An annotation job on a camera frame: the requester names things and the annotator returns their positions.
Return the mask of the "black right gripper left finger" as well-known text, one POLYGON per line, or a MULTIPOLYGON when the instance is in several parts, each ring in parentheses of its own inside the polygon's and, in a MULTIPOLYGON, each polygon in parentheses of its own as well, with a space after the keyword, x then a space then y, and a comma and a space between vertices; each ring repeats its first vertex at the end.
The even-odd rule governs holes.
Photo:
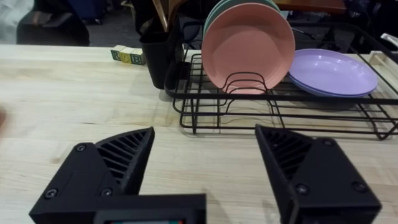
POLYGON ((138 195, 154 138, 149 127, 77 144, 29 216, 34 223, 92 223, 103 198, 138 195))

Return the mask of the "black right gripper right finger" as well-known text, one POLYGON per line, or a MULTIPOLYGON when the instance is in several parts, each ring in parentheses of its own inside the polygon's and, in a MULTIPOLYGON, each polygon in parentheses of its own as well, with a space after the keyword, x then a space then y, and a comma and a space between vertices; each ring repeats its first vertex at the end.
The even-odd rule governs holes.
POLYGON ((281 224, 372 223, 380 200, 332 138, 256 125, 281 224))

